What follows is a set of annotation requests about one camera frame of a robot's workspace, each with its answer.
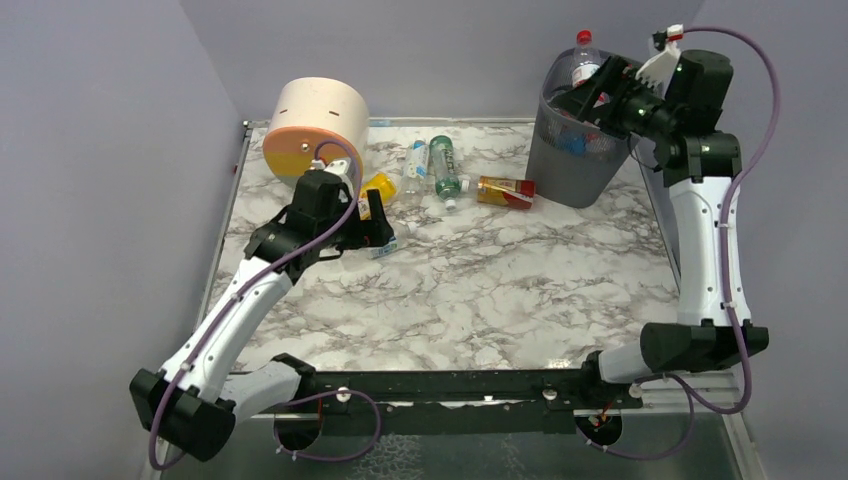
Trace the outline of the clear bottle small label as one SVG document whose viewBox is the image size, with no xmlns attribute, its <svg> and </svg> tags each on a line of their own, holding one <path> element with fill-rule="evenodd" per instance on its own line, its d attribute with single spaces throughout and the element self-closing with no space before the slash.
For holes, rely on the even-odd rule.
<svg viewBox="0 0 848 480">
<path fill-rule="evenodd" d="M 371 248 L 368 251 L 367 258 L 374 260 L 379 259 L 397 252 L 405 248 L 418 230 L 416 222 L 398 222 L 393 226 L 393 236 L 389 241 L 380 247 Z"/>
</svg>

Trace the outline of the clear bottle red label front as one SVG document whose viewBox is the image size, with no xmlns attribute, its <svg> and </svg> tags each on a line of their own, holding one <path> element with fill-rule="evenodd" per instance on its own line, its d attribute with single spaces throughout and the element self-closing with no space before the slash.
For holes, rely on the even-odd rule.
<svg viewBox="0 0 848 480">
<path fill-rule="evenodd" d="M 581 30 L 576 35 L 576 46 L 572 52 L 571 85 L 578 87 L 585 83 L 600 68 L 602 58 L 593 46 L 590 30 Z"/>
</svg>

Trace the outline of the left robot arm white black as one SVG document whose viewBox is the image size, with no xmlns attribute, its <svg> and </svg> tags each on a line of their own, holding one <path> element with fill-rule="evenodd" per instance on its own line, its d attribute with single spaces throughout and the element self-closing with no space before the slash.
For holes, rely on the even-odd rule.
<svg viewBox="0 0 848 480">
<path fill-rule="evenodd" d="M 345 161 L 309 169 L 296 182 L 289 205 L 250 236 L 227 289 L 188 340 L 155 371 L 140 369 L 129 390 L 149 432 L 148 461 L 158 471 L 184 456 L 214 458 L 237 424 L 275 405 L 321 405 L 351 390 L 308 394 L 313 368 L 279 355 L 244 375 L 232 368 L 273 307 L 325 250 L 343 254 L 381 247 L 393 237 L 375 190 Z"/>
</svg>

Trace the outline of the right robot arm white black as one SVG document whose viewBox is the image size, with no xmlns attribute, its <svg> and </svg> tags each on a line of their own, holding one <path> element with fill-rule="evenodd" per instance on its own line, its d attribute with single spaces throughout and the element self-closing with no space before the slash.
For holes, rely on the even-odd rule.
<svg viewBox="0 0 848 480">
<path fill-rule="evenodd" d="M 635 64 L 613 55 L 588 80 L 554 97 L 556 107 L 605 134 L 653 143 L 678 231 L 677 319 L 648 323 L 636 342 L 593 353 L 588 364 L 602 383 L 721 371 L 747 364 L 768 346 L 767 329 L 751 321 L 733 229 L 741 148 L 717 127 L 732 77 L 727 57 L 687 50 L 658 94 Z"/>
</svg>

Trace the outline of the grey mesh waste bin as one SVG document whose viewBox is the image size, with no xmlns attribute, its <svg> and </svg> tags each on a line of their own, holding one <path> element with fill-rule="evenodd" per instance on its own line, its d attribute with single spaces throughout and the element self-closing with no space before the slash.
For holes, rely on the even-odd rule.
<svg viewBox="0 0 848 480">
<path fill-rule="evenodd" d="M 560 53 L 544 80 L 525 177 L 535 183 L 538 196 L 582 209 L 596 202 L 639 139 L 605 135 L 551 106 L 554 96 L 572 88 L 572 55 L 571 49 Z"/>
</svg>

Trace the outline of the yellow drink bottle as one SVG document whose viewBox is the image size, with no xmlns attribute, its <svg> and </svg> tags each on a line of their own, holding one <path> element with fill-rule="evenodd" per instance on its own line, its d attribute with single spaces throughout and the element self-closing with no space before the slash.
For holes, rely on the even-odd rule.
<svg viewBox="0 0 848 480">
<path fill-rule="evenodd" d="M 390 205 L 397 194 L 397 186 L 393 180 L 384 172 L 377 173 L 363 184 L 360 190 L 358 210 L 362 220 L 371 218 L 371 207 L 368 200 L 370 190 L 376 190 L 379 193 L 383 207 Z"/>
</svg>

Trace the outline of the clear bottle white blue label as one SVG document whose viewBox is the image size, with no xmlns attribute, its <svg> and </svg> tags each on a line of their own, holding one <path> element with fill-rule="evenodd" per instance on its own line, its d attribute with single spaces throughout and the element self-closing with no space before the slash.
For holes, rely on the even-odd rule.
<svg viewBox="0 0 848 480">
<path fill-rule="evenodd" d="M 422 193 L 428 174 L 429 145 L 423 139 L 413 141 L 406 151 L 397 199 L 411 200 Z"/>
</svg>

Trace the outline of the green plastic bottle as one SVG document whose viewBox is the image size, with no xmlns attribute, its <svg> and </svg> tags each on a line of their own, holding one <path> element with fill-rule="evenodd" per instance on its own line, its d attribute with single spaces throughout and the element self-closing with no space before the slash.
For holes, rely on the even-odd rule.
<svg viewBox="0 0 848 480">
<path fill-rule="evenodd" d="M 429 153 L 435 174 L 436 194 L 448 210 L 455 209 L 462 182 L 456 173 L 452 140 L 445 135 L 433 137 L 429 143 Z"/>
</svg>

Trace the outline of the cream orange round drum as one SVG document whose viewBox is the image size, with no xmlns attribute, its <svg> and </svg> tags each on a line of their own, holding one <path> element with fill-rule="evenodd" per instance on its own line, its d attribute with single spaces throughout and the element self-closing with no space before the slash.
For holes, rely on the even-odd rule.
<svg viewBox="0 0 848 480">
<path fill-rule="evenodd" d="M 298 78 L 281 90 L 262 153 L 271 173 L 289 185 L 309 169 L 324 141 L 330 142 L 319 153 L 325 163 L 347 156 L 343 143 L 363 172 L 369 121 L 365 99 L 353 87 L 331 78 Z"/>
</svg>

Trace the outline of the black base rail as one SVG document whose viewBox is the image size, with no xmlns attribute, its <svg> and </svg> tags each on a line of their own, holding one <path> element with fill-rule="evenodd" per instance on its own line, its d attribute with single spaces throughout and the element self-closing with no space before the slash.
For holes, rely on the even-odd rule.
<svg viewBox="0 0 848 480">
<path fill-rule="evenodd" d="M 572 434 L 575 414 L 638 409 L 626 385 L 603 384 L 588 369 L 310 370 L 296 396 L 272 408 L 273 433 L 287 448 L 320 437 Z"/>
</svg>

